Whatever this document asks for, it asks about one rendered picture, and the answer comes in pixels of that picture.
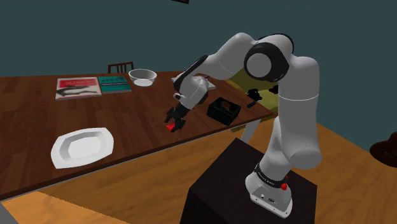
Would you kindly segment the brown wooden table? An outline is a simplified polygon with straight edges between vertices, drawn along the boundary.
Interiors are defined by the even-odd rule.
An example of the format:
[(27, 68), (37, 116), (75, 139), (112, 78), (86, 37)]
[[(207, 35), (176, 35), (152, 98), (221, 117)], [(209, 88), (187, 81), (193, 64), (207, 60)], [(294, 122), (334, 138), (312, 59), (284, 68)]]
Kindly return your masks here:
[[(166, 114), (176, 105), (174, 71), (160, 72), (152, 86), (130, 92), (58, 101), (56, 76), (0, 78), (0, 201), (98, 171), (133, 158), (226, 130), (207, 115), (219, 97), (241, 107), (232, 126), (270, 115), (263, 106), (225, 81), (215, 81), (206, 102), (186, 115), (181, 130), (167, 129)], [(105, 127), (113, 136), (110, 156), (90, 165), (56, 169), (51, 149), (57, 138), (75, 130)]]

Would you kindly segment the black decorated box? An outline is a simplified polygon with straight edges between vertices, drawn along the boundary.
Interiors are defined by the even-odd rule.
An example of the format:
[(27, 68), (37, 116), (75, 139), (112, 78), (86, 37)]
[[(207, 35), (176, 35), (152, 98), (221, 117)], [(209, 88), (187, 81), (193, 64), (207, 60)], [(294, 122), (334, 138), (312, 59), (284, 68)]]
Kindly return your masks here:
[(239, 115), (241, 107), (222, 97), (210, 103), (207, 109), (207, 116), (229, 126)]

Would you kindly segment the white bowl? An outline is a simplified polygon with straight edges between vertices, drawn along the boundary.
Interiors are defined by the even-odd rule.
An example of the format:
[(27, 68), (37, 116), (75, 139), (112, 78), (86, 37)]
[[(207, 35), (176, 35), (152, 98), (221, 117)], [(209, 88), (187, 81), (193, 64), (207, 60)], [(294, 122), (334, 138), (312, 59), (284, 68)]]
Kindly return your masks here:
[(148, 69), (133, 69), (129, 71), (132, 83), (139, 87), (149, 87), (155, 82), (157, 73)]

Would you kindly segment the teal book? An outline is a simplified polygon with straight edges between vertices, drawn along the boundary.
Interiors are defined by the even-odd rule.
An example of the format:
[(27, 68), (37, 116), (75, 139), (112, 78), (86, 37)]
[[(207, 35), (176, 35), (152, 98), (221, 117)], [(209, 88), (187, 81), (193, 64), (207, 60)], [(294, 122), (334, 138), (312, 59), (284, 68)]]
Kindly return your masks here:
[(103, 94), (132, 91), (127, 79), (124, 76), (100, 76), (98, 77), (98, 81)]

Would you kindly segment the dark wooden chair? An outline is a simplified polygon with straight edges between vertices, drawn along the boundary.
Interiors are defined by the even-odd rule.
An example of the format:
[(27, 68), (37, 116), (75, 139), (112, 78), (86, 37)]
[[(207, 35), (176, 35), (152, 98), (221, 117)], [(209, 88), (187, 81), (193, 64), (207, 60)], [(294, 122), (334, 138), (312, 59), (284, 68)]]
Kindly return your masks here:
[(129, 71), (134, 69), (134, 63), (130, 62), (121, 62), (115, 64), (108, 64), (108, 74), (112, 73), (112, 68), (116, 68), (116, 73), (128, 73)]

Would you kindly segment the yellow chair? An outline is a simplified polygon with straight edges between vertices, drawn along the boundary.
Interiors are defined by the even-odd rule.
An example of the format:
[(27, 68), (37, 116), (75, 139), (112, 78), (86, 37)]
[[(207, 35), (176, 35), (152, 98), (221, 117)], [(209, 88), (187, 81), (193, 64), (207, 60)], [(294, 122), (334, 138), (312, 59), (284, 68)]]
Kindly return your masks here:
[(226, 80), (226, 82), (244, 94), (251, 89), (257, 89), (259, 95), (262, 97), (262, 100), (258, 102), (258, 104), (261, 104), (263, 107), (271, 111), (273, 113), (273, 115), (271, 115), (272, 118), (278, 115), (278, 93), (269, 91), (271, 88), (278, 85), (277, 82), (272, 83), (253, 79), (249, 77), (243, 69), (230, 79)]

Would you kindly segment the black robot stand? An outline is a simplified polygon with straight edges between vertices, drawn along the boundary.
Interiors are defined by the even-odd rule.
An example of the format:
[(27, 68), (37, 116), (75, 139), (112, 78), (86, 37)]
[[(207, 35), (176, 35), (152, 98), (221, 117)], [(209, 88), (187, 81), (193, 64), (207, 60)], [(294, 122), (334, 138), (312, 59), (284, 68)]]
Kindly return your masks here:
[(263, 153), (240, 139), (189, 188), (179, 224), (315, 224), (317, 186), (289, 171), (293, 207), (287, 218), (255, 204), (245, 186)]

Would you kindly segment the white angular plate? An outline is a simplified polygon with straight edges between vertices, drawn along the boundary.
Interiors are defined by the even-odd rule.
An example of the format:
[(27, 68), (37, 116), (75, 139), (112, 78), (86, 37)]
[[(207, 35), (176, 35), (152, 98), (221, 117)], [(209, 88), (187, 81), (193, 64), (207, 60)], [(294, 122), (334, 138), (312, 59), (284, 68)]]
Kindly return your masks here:
[(56, 169), (81, 167), (111, 155), (113, 146), (114, 139), (107, 128), (81, 129), (59, 136), (51, 159)]

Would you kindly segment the red and white book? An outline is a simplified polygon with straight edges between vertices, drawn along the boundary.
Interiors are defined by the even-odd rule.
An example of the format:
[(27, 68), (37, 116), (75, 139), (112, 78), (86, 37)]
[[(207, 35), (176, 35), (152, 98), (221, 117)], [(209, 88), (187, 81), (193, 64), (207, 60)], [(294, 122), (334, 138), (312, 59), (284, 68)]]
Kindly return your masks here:
[(97, 77), (59, 78), (57, 80), (56, 101), (101, 95), (101, 86)]

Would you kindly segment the dark brown hat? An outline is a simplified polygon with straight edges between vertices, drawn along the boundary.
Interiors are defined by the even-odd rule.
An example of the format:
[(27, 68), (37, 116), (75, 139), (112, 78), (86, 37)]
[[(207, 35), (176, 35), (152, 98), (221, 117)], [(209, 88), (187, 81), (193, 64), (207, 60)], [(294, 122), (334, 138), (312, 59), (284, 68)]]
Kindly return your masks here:
[(397, 168), (397, 132), (393, 132), (388, 140), (373, 144), (370, 154), (382, 164)]

